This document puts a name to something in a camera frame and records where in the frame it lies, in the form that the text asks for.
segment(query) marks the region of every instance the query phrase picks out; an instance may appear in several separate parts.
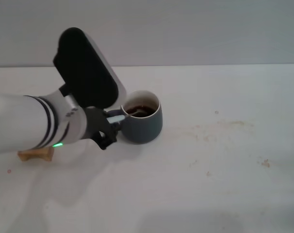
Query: white table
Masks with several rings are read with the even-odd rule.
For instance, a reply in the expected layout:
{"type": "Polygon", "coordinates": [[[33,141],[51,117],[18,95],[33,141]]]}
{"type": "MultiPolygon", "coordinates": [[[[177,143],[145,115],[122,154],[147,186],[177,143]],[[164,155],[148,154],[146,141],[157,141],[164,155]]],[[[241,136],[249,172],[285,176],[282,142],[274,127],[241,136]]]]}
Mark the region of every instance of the white table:
{"type": "MultiPolygon", "coordinates": [[[[51,163],[0,155],[0,233],[294,233],[294,65],[114,70],[159,96],[160,137],[83,140],[51,163]]],[[[62,83],[54,68],[0,68],[0,92],[62,83]]]]}

